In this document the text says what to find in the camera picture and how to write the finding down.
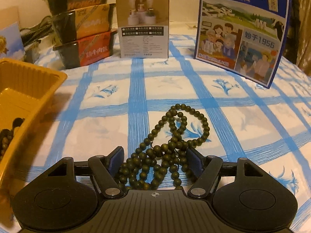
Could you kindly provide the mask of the blue milk carton box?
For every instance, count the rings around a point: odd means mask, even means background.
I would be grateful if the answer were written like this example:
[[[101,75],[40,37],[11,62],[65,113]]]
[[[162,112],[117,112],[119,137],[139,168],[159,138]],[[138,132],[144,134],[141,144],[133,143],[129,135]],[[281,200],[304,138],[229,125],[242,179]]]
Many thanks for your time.
[[[200,0],[194,58],[270,88],[292,0]]]

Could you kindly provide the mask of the white humidifier product box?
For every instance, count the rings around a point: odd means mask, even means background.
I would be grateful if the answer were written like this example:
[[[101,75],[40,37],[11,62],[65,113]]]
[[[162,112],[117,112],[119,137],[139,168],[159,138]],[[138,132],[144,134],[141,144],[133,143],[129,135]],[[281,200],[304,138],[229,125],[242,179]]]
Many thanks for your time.
[[[168,58],[170,0],[115,0],[121,58]]]

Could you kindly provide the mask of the middle yellow food bowl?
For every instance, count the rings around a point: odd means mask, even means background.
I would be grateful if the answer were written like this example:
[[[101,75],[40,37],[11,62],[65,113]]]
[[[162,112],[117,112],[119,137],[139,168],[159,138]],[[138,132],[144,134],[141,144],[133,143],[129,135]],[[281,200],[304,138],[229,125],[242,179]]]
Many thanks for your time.
[[[112,28],[115,4],[100,4],[59,13],[52,17],[52,28],[63,44],[105,33]]]

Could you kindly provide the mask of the yellow plastic tray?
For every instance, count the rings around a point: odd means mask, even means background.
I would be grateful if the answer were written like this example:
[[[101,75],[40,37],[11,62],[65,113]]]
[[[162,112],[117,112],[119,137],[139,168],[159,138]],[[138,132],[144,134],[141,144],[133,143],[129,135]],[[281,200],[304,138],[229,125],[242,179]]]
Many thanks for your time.
[[[57,70],[10,58],[1,59],[1,129],[12,129],[16,118],[23,119],[8,148],[1,149],[2,232],[15,224],[10,200],[14,196],[14,171],[24,144],[66,79],[67,75]]]

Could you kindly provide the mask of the light blue milk box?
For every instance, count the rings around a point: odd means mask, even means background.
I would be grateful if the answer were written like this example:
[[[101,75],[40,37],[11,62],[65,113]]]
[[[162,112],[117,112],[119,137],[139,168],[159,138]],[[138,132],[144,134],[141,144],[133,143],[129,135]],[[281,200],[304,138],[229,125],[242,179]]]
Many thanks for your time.
[[[25,50],[17,22],[1,30],[0,40],[1,58],[23,59]]]

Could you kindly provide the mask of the dark folding trolley frame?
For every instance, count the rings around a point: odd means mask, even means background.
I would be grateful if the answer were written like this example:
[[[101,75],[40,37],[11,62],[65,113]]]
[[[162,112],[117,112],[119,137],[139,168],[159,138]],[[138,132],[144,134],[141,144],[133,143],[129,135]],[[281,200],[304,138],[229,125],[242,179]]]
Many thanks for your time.
[[[310,0],[292,0],[284,57],[310,73]]]

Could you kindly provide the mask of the blue white checked bedsheet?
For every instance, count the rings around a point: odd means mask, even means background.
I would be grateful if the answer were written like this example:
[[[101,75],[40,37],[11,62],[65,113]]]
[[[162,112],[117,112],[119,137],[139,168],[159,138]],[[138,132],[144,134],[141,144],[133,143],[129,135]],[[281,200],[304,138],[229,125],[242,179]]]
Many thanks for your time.
[[[270,88],[193,59],[195,38],[172,35],[167,59],[111,57],[67,70],[67,80],[20,156],[10,194],[59,159],[84,161],[122,146],[129,157],[174,104],[208,120],[203,155],[247,157],[298,201],[294,232],[310,232],[310,78],[286,59]]]

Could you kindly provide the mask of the bottom red food bowl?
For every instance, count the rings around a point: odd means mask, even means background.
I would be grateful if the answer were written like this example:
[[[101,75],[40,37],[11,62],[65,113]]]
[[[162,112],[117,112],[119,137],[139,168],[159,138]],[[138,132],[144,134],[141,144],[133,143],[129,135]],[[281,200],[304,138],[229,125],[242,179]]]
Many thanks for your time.
[[[112,56],[117,33],[117,29],[113,29],[77,41],[55,45],[53,50],[58,53],[66,69],[88,66]]]

